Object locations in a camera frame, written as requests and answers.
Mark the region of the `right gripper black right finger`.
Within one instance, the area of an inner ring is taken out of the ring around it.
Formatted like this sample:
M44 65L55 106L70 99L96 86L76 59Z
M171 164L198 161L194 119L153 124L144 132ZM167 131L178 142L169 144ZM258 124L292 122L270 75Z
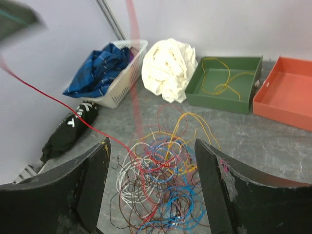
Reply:
M211 233L311 233L310 184L262 172L201 139L195 157Z

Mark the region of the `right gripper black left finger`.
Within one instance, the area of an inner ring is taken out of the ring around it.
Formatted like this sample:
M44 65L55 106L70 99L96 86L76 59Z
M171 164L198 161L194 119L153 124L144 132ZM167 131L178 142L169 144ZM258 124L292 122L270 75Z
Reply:
M18 184L0 187L2 234L100 234L97 227L111 155L109 138Z

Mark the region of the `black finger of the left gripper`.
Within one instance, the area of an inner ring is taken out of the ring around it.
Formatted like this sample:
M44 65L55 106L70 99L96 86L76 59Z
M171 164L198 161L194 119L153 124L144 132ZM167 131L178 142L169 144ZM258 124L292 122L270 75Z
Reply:
M6 41L32 27L44 25L39 13L16 0L0 1L0 40Z

